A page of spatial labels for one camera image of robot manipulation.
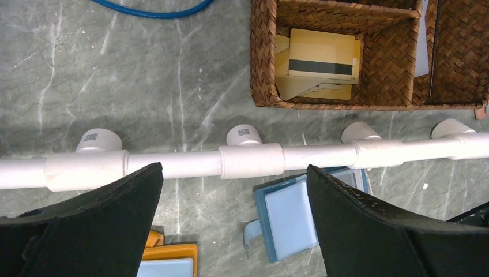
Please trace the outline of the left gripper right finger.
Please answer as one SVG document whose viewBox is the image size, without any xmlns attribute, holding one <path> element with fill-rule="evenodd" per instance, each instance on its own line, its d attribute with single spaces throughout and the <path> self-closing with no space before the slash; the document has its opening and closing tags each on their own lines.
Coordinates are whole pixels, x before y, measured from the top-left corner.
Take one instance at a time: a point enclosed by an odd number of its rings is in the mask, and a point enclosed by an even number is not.
<svg viewBox="0 0 489 277">
<path fill-rule="evenodd" d="M 419 215 L 315 166 L 307 194 L 328 276 L 487 276 L 488 228 Z"/>
</svg>

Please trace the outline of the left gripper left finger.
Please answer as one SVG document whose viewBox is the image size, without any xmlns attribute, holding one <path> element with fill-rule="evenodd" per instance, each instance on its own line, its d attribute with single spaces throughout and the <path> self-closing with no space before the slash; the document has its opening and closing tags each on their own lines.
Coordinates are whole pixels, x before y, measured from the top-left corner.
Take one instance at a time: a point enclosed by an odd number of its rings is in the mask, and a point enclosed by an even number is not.
<svg viewBox="0 0 489 277">
<path fill-rule="evenodd" d="M 163 185 L 160 163 L 71 199 L 1 217 L 2 276 L 136 276 Z"/>
</svg>

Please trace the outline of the blue card holder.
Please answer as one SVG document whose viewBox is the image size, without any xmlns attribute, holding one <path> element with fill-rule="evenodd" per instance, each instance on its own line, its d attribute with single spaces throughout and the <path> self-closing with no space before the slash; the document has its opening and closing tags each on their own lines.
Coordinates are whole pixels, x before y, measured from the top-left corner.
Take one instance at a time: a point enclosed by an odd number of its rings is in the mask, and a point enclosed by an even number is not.
<svg viewBox="0 0 489 277">
<path fill-rule="evenodd" d="M 243 247 L 250 256 L 250 243 L 264 239 L 270 263 L 284 260 L 318 245 L 307 194 L 307 175 L 298 174 L 258 185 L 253 189 L 258 218 L 243 229 Z"/>
</svg>

